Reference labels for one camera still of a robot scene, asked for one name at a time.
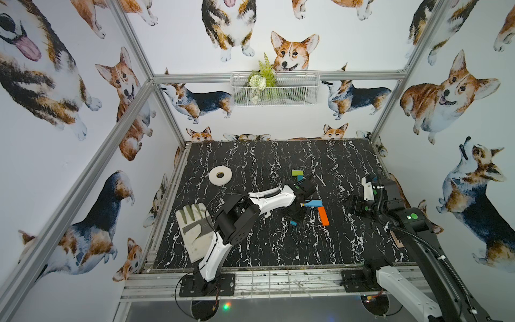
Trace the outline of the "green building block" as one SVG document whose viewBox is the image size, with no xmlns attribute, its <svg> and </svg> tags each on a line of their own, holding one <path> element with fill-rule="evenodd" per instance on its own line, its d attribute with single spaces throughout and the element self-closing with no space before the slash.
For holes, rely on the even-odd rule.
<svg viewBox="0 0 515 322">
<path fill-rule="evenodd" d="M 302 170 L 292 170 L 291 171 L 291 175 L 293 177 L 303 176 L 304 172 Z"/>
</svg>

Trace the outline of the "light blue block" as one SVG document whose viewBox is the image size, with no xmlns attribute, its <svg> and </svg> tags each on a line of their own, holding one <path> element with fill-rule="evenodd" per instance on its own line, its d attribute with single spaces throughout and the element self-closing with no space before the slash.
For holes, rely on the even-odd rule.
<svg viewBox="0 0 515 322">
<path fill-rule="evenodd" d="M 321 200 L 311 200 L 309 202 L 305 202 L 303 204 L 304 207 L 322 207 L 323 201 Z"/>
</svg>

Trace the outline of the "orange building block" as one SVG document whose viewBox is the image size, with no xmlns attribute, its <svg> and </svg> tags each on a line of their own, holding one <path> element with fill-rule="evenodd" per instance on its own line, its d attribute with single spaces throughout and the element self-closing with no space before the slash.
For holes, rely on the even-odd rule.
<svg viewBox="0 0 515 322">
<path fill-rule="evenodd" d="M 329 222 L 325 208 L 322 206 L 322 207 L 318 207 L 317 210 L 318 210 L 319 218 L 321 220 L 322 225 L 324 227 L 329 226 L 330 222 Z"/>
</svg>

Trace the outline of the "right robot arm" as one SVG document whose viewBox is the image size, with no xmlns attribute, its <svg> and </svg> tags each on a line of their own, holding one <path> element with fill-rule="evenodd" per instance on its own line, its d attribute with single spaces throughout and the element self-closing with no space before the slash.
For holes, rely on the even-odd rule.
<svg viewBox="0 0 515 322">
<path fill-rule="evenodd" d="M 363 193 L 346 199 L 346 213 L 392 232 L 417 263 L 435 297 L 426 296 L 385 262 L 372 268 L 375 283 L 417 321 L 492 321 L 445 256 L 426 215 L 419 208 L 405 206 L 397 183 L 372 174 L 363 177 L 361 184 Z"/>
</svg>

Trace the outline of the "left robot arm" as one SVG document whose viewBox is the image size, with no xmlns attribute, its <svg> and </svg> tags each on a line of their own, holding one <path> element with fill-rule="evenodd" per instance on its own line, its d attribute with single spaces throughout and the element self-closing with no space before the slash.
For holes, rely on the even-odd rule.
<svg viewBox="0 0 515 322">
<path fill-rule="evenodd" d="M 290 223 L 302 223 L 307 213 L 304 205 L 311 201 L 317 190 L 312 178 L 310 174 L 300 180 L 283 180 L 273 189 L 230 193 L 224 198 L 211 226 L 214 238 L 193 275 L 202 294 L 207 295 L 217 286 L 229 251 L 248 237 L 260 216 L 277 210 Z"/>
</svg>

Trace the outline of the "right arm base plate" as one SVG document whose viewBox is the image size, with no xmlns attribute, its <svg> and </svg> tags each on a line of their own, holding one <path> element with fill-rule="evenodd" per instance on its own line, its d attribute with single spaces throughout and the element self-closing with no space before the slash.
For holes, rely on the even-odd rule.
<svg viewBox="0 0 515 322">
<path fill-rule="evenodd" d="M 342 270 L 340 285 L 347 292 L 380 292 L 375 274 L 369 270 Z"/>
</svg>

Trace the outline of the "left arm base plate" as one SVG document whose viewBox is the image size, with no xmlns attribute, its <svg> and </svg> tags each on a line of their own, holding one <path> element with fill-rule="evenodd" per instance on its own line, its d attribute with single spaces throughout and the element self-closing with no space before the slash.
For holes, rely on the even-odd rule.
<svg viewBox="0 0 515 322">
<path fill-rule="evenodd" d="M 180 282 L 179 297 L 233 296 L 235 285 L 235 274 L 221 274 L 211 282 L 206 282 L 199 273 L 188 275 Z"/>
</svg>

